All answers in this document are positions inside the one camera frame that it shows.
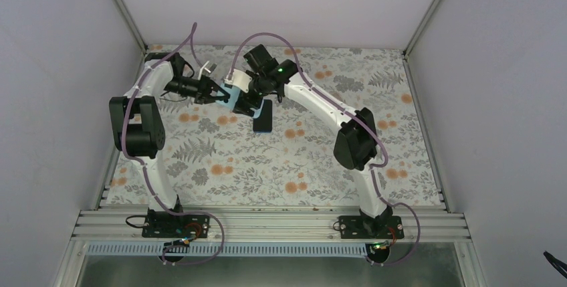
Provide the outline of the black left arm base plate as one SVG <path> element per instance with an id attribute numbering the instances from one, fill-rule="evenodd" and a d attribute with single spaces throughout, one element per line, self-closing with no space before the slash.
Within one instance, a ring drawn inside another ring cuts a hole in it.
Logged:
<path id="1" fill-rule="evenodd" d="M 142 237 L 195 239 L 207 238 L 211 218 L 208 215 L 175 216 L 169 213 L 148 214 Z"/>

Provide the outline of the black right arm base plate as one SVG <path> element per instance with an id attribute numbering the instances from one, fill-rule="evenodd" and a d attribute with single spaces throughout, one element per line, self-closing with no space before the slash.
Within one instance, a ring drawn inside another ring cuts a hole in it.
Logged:
<path id="1" fill-rule="evenodd" d="M 367 219 L 361 215 L 342 215 L 333 224 L 333 228 L 344 240 L 386 240 L 405 237 L 399 216 Z"/>

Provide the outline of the blue-cased black phone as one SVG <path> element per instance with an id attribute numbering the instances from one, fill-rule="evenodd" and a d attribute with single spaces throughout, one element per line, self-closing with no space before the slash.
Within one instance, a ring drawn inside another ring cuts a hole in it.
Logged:
<path id="1" fill-rule="evenodd" d="M 228 93 L 229 99 L 227 101 L 216 100 L 216 104 L 227 107 L 235 114 L 241 114 L 249 117 L 255 116 L 255 109 L 243 101 L 241 96 L 242 91 L 239 88 L 222 84 L 221 91 Z"/>

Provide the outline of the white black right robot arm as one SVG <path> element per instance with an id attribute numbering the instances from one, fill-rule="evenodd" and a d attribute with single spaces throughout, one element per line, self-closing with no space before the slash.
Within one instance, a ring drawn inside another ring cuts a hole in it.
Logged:
<path id="1" fill-rule="evenodd" d="M 299 59 L 277 61 L 264 45 L 244 55 L 246 71 L 230 68 L 226 86 L 239 90 L 234 111 L 259 116 L 265 96 L 276 94 L 303 106 L 336 135 L 333 154 L 352 173 L 359 196 L 357 236 L 378 238 L 388 229 L 391 206 L 377 192 L 374 170 L 388 163 L 383 143 L 378 139 L 372 112 L 355 109 L 319 87 L 303 71 Z"/>

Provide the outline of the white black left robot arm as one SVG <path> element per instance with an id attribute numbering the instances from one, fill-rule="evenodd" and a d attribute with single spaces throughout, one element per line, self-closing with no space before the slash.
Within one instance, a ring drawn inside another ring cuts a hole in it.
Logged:
<path id="1" fill-rule="evenodd" d="M 226 104 L 230 93 L 206 76 L 185 76 L 191 65 L 179 53 L 151 53 L 141 74 L 123 96 L 109 101 L 112 134 L 116 148 L 131 160 L 144 179 L 152 212 L 162 212 L 159 227 L 168 236 L 181 235 L 186 214 L 169 181 L 162 150 L 166 131 L 157 100 L 167 92 L 194 99 L 197 104 Z"/>

